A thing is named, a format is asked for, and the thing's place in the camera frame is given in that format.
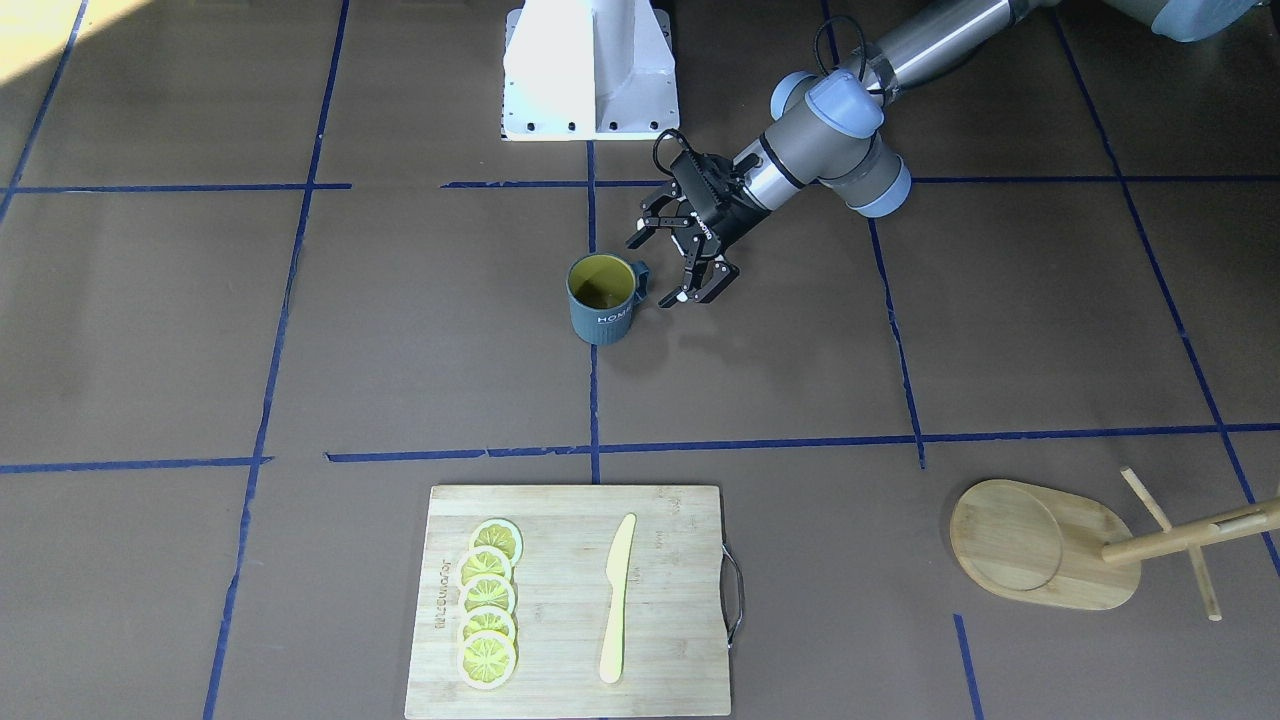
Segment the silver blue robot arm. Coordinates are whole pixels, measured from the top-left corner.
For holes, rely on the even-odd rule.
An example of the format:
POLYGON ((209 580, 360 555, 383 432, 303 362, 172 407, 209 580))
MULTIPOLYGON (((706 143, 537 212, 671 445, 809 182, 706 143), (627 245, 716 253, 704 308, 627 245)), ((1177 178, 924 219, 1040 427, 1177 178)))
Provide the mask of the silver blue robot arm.
POLYGON ((659 231, 671 233, 684 269, 660 306, 713 301, 739 277, 728 249, 810 184, 865 218, 897 210, 913 176, 881 133, 886 109, 1038 8, 934 1, 874 42, 860 36, 840 64, 783 77, 771 95, 771 126, 731 158, 699 152, 678 129, 663 129, 659 140, 673 140, 680 151, 663 168, 664 186, 643 201, 627 242, 637 249, 659 231))

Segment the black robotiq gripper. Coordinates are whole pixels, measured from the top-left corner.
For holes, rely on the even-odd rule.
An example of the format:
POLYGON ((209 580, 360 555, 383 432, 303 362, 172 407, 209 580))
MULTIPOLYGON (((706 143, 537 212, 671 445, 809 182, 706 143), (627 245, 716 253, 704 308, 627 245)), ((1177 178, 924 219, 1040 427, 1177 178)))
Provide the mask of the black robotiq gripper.
POLYGON ((684 150, 666 168, 668 190, 653 192, 640 202, 636 231, 626 241, 635 250, 660 229, 672 233, 682 258, 700 246, 698 261, 687 266, 684 283, 658 301, 667 309, 676 304, 709 304, 740 274, 724 258, 730 246, 768 218, 769 211, 751 200, 733 161, 714 154, 684 150), (668 205, 675 214, 660 211, 668 205))

